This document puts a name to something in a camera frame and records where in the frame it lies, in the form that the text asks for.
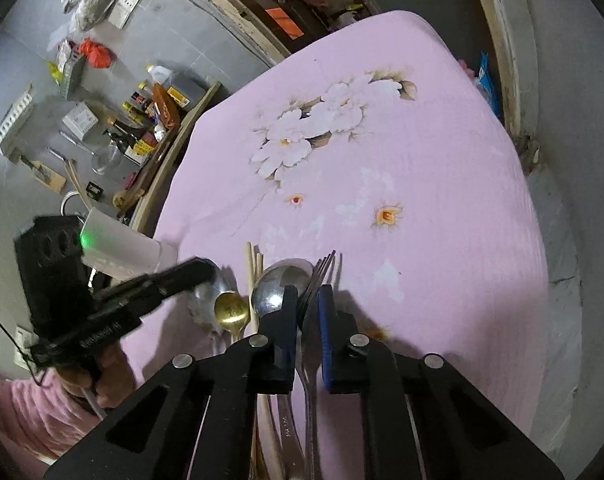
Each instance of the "metal screw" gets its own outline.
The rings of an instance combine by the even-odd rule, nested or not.
[[[429,368],[437,370],[438,368],[442,368],[444,366],[444,359],[437,354],[429,354],[424,358],[424,364],[426,364]]]
[[[253,348],[262,348],[269,343],[269,338],[263,334],[254,334],[249,338],[249,345]]]
[[[368,337],[365,336],[364,334],[353,334],[351,336],[351,338],[349,338],[349,341],[351,342],[351,344],[353,346],[356,346],[358,348],[361,348],[363,346],[368,345]]]
[[[189,354],[178,354],[173,357],[173,366],[176,368],[188,368],[193,362],[192,356]]]

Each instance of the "red plastic bag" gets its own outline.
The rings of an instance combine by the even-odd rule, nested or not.
[[[86,56],[93,68],[108,68],[113,62],[110,50],[102,44],[86,38],[80,45],[79,53]]]

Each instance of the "hand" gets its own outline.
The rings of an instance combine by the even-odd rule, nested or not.
[[[133,370],[119,343],[106,347],[96,356],[102,375],[95,384],[98,404],[102,408],[115,408],[135,390]],[[58,368],[56,373],[64,389],[75,397],[83,397],[82,388],[90,388],[90,373],[80,366]]]

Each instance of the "yellow label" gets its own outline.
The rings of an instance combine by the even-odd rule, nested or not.
[[[133,153],[137,155],[148,155],[152,150],[154,150],[154,148],[143,140],[138,140],[133,146]]]
[[[180,108],[186,108],[191,101],[186,99],[184,95],[179,93],[173,86],[166,90],[168,94],[175,100],[175,102],[179,105]]]

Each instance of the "pink tablecloth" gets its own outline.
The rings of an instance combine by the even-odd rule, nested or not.
[[[536,216],[508,135],[418,16],[351,25],[205,113],[156,236],[181,260],[230,267],[244,294],[246,241],[266,265],[335,249],[335,285],[362,330],[405,354],[441,353],[530,429],[547,280]],[[178,352],[203,357],[211,346],[179,298],[125,348],[147,378]],[[362,478],[356,404],[327,397],[324,477]]]

